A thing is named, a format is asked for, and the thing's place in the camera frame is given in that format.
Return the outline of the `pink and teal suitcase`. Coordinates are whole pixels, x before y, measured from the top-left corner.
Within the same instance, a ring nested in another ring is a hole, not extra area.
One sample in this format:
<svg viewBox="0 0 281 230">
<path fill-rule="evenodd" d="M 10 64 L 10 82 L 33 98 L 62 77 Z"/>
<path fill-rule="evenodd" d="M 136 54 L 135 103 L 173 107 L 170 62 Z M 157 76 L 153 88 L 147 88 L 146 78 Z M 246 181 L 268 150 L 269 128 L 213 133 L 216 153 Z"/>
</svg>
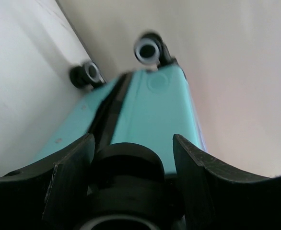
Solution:
<svg viewBox="0 0 281 230">
<path fill-rule="evenodd" d="M 126 72 L 103 82 L 91 61 L 70 71 L 78 88 L 93 86 L 52 134 L 36 159 L 67 148 L 86 133 L 95 146 L 85 156 L 87 195 L 77 230 L 170 230 L 182 220 L 173 135 L 203 148 L 186 76 L 154 31 L 135 42 L 134 55 L 154 70 Z"/>
</svg>

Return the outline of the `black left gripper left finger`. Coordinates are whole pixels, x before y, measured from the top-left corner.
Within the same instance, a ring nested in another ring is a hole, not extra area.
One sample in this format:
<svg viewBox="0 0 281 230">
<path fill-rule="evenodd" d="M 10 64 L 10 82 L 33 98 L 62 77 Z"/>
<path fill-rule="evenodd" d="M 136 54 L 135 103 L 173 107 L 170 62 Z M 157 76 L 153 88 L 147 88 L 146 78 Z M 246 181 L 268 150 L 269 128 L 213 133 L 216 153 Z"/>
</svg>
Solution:
<svg viewBox="0 0 281 230">
<path fill-rule="evenodd" d="M 94 137 L 0 177 L 0 230 L 71 230 L 82 218 Z"/>
</svg>

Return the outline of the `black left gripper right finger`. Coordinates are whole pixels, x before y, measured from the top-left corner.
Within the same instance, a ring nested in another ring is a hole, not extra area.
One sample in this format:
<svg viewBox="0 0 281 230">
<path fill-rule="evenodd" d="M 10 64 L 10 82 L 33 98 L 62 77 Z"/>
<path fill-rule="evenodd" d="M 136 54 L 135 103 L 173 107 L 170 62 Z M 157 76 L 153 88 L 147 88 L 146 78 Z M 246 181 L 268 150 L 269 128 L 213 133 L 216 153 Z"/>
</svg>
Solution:
<svg viewBox="0 0 281 230">
<path fill-rule="evenodd" d="M 281 176 L 240 170 L 178 134 L 173 153 L 189 230 L 281 230 Z"/>
</svg>

